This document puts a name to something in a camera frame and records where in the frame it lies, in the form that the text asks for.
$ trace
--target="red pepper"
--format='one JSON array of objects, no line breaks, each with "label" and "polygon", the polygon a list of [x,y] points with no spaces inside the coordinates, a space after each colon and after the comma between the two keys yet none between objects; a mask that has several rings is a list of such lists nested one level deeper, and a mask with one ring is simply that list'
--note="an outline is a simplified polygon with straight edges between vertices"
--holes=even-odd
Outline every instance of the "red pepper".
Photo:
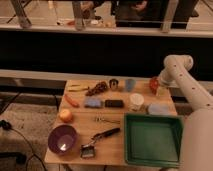
[{"label": "red pepper", "polygon": [[157,80],[157,77],[152,77],[149,81],[149,87],[153,94],[157,93],[158,86],[159,86],[159,82]]}]

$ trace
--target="wooden board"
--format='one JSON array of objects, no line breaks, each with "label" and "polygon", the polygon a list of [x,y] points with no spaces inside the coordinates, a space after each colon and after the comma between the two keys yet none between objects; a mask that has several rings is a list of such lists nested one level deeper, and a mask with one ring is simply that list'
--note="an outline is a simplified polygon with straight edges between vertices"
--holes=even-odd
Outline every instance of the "wooden board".
[{"label": "wooden board", "polygon": [[[171,115],[177,115],[174,103],[171,99],[170,93],[167,90],[160,97],[156,97],[149,89],[148,82],[137,81],[135,88],[132,92],[124,92],[124,81],[119,82],[119,91],[111,91],[101,93],[97,97],[103,101],[106,99],[122,99],[125,107],[122,109],[101,108],[91,109],[84,108],[84,99],[86,91],[69,92],[67,87],[70,85],[88,85],[93,88],[99,81],[98,80],[70,80],[67,82],[64,94],[67,94],[72,99],[79,102],[80,107],[74,108],[62,98],[60,109],[68,108],[74,115],[72,125],[78,133],[78,140],[75,147],[70,150],[66,155],[58,156],[47,149],[45,155],[45,162],[47,163],[63,163],[63,164],[94,164],[94,165],[126,165],[124,161],[124,114],[131,112],[129,110],[129,95],[133,92],[141,93],[144,96],[145,103],[140,114],[146,114],[146,107],[151,103],[167,104],[170,109]],[[104,117],[112,120],[119,120],[121,123],[113,124],[107,122],[95,122],[95,117]],[[57,117],[53,128],[63,124]],[[115,127],[120,127],[121,132],[111,137],[102,139],[95,144],[96,156],[95,158],[82,159],[80,157],[80,147],[82,144],[87,144],[91,137],[96,133],[100,133]]]}]

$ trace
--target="green tray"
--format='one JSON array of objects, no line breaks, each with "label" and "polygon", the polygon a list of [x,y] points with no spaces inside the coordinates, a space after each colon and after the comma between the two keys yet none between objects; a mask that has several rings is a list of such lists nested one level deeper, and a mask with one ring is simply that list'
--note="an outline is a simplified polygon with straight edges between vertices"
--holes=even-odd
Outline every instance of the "green tray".
[{"label": "green tray", "polygon": [[128,164],[177,168],[183,124],[180,118],[126,114],[125,160]]}]

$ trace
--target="carrot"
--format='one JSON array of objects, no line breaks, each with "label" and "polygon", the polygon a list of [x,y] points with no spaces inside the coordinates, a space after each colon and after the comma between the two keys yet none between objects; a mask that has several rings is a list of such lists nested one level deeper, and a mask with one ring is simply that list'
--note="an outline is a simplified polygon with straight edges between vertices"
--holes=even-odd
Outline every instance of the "carrot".
[{"label": "carrot", "polygon": [[75,100],[71,99],[67,94],[64,95],[65,100],[72,106],[75,108],[79,107],[78,102],[76,102]]}]

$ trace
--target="black wall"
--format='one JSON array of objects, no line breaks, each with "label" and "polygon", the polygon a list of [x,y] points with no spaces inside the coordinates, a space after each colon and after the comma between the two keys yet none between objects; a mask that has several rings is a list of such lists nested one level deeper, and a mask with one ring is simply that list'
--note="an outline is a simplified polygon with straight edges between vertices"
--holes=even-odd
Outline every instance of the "black wall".
[{"label": "black wall", "polygon": [[190,71],[213,81],[213,39],[0,31],[0,68],[152,77],[169,54],[194,58]]}]

